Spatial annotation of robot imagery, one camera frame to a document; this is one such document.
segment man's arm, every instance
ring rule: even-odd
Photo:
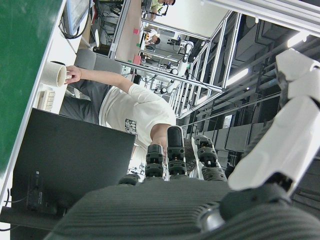
[[[68,71],[67,75],[72,75],[72,78],[66,79],[65,84],[71,84],[78,82],[80,79],[86,79],[115,86],[126,93],[129,92],[129,88],[134,84],[124,76],[115,72],[88,70],[76,66],[67,66],[66,70]]]

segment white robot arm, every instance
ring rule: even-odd
[[[280,175],[290,195],[320,147],[320,63],[288,49],[276,64],[288,102],[230,175],[234,190],[257,188]]]

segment white cup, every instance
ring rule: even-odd
[[[67,68],[61,62],[47,61],[44,64],[40,82],[52,87],[61,87],[66,82]]]

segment black monitor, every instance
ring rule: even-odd
[[[66,0],[63,10],[65,31],[69,35],[75,35],[81,21],[89,13],[92,0]]]
[[[50,230],[87,192],[127,174],[134,141],[131,133],[33,109],[13,171],[19,202],[1,212],[11,211],[2,222]]]

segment black hair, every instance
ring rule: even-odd
[[[155,41],[155,45],[159,44],[160,43],[160,38],[158,37],[158,39]]]
[[[192,147],[191,139],[184,138],[183,142],[186,171],[191,172],[197,166],[194,149]]]

